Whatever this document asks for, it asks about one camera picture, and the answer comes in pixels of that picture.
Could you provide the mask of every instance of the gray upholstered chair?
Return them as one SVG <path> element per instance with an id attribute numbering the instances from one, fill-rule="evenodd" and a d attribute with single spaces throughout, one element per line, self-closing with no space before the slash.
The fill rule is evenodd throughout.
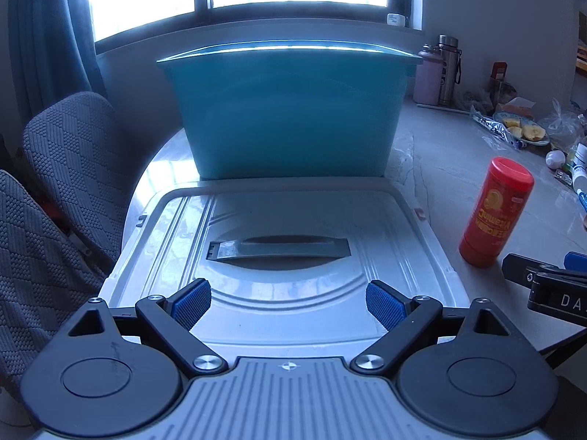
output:
<path id="1" fill-rule="evenodd" d="M 109 272 L 143 167 L 110 103 L 94 92 L 71 95 L 26 125 L 22 145 L 47 194 Z"/>
<path id="2" fill-rule="evenodd" d="M 0 385 L 15 399 L 36 354 L 104 279 L 0 170 Z"/>

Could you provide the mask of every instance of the red bottle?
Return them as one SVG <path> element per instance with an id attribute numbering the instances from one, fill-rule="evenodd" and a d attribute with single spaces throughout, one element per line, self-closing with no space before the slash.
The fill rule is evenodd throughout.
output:
<path id="1" fill-rule="evenodd" d="M 490 267 L 510 237 L 532 192 L 534 177 L 523 166 L 495 157 L 465 229 L 459 252 L 478 268 Z"/>

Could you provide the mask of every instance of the stainless steel thermos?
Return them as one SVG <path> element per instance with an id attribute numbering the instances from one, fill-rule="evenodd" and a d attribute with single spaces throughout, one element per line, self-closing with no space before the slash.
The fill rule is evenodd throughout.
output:
<path id="1" fill-rule="evenodd" d="M 453 102 L 454 85 L 461 83 L 461 54 L 459 40 L 441 34 L 438 37 L 440 55 L 444 61 L 440 80 L 440 105 L 451 105 Z"/>

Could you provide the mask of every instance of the plate of food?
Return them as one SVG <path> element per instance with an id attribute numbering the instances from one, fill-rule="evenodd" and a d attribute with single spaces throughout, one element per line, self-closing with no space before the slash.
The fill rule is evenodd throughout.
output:
<path id="1" fill-rule="evenodd" d="M 493 115 L 493 120 L 505 125 L 508 132 L 518 140 L 532 145 L 548 145 L 550 143 L 547 132 L 527 117 L 512 113 L 496 113 Z"/>

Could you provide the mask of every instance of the blue pen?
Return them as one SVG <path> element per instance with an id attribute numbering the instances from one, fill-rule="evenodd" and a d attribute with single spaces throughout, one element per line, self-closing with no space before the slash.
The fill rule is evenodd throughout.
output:
<path id="1" fill-rule="evenodd" d="M 581 189 L 577 189 L 577 195 L 579 195 L 579 201 L 581 202 L 581 205 L 583 205 L 583 208 L 587 212 L 587 194 L 585 194 L 585 192 L 583 192 Z"/>

